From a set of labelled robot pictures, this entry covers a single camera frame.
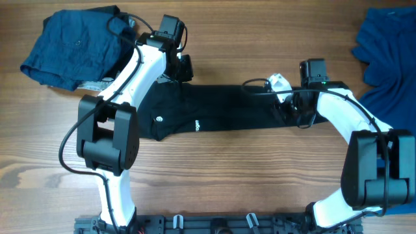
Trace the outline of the black t-shirt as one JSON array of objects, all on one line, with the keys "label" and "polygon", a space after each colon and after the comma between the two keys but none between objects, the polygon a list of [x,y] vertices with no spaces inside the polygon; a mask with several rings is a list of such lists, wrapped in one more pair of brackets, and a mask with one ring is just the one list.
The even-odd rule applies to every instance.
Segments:
[{"label": "black t-shirt", "polygon": [[152,84],[140,104],[138,128],[141,138],[161,141],[188,132],[268,129],[319,124],[317,116],[290,116],[275,95],[262,86]]}]

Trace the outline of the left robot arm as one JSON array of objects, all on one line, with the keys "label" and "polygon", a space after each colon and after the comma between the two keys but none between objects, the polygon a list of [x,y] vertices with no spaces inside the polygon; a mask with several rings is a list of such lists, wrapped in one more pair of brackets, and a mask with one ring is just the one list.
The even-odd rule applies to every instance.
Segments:
[{"label": "left robot arm", "polygon": [[133,54],[115,81],[79,102],[77,154],[88,174],[97,177],[102,212],[92,229],[98,233],[136,233],[129,170],[139,149],[137,110],[154,82],[191,81],[192,65],[182,55],[187,28],[177,17],[164,15],[160,27],[133,42]]}]

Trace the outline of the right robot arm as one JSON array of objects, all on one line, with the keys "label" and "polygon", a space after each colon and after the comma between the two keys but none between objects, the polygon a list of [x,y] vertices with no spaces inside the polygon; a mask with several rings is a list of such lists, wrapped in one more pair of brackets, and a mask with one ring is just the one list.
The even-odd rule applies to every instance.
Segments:
[{"label": "right robot arm", "polygon": [[281,74],[266,81],[285,121],[310,127],[327,119],[348,144],[341,185],[311,205],[315,230],[335,229],[366,215],[383,216],[415,198],[415,137],[371,114],[341,81],[331,81],[323,59],[300,63],[301,85]]}]

